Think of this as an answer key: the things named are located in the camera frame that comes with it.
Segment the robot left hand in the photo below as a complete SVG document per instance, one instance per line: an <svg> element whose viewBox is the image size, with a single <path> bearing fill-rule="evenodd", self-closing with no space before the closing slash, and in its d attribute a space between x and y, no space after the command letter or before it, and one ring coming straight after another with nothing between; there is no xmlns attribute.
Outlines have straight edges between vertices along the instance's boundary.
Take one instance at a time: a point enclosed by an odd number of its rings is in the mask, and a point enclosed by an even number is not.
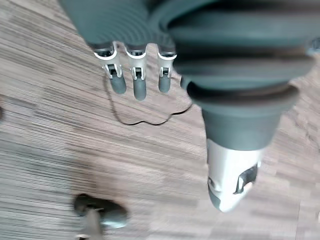
<svg viewBox="0 0 320 240"><path fill-rule="evenodd" d="M281 115L298 98L292 79L314 64L317 0L61 0L60 6L106 72L126 91L117 42L124 44L133 92L147 94L146 47L158 47L158 88L172 72L201 108L208 192L221 212L256 182Z"/></svg>

